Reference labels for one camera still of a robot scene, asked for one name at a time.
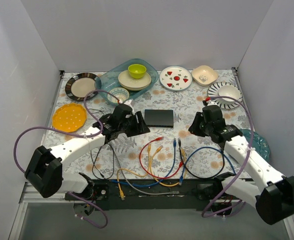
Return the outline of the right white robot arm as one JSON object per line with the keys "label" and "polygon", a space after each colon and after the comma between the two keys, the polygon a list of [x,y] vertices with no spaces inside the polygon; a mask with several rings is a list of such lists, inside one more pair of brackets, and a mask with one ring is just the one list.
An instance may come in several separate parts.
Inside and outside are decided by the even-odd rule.
{"label": "right white robot arm", "polygon": [[216,200],[232,195],[254,207],[269,225],[294,215],[294,176],[286,177],[265,161],[236,126],[226,124],[217,105],[205,106],[197,112],[188,130],[198,137],[210,137],[241,164],[240,171],[246,171],[254,181],[250,184],[241,180],[239,173],[215,177],[215,196],[204,208],[205,212]]}

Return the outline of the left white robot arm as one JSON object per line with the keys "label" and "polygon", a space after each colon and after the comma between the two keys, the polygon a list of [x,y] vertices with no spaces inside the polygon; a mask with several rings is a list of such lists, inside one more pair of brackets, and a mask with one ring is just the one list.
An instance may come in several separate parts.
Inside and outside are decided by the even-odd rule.
{"label": "left white robot arm", "polygon": [[94,193],[89,177],[83,173],[64,173],[65,167],[120,134],[134,137],[149,132],[141,111],[134,112],[131,106],[119,104],[113,113],[103,115],[79,137],[50,148],[38,147],[24,176],[43,198],[57,192],[74,192],[82,200],[88,200]]}

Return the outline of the black network switch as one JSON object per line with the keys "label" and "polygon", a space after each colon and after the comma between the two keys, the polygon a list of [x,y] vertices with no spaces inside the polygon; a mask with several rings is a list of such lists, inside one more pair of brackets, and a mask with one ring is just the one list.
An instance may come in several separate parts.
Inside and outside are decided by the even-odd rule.
{"label": "black network switch", "polygon": [[144,121],[148,127],[173,128],[174,111],[164,109],[146,109]]}

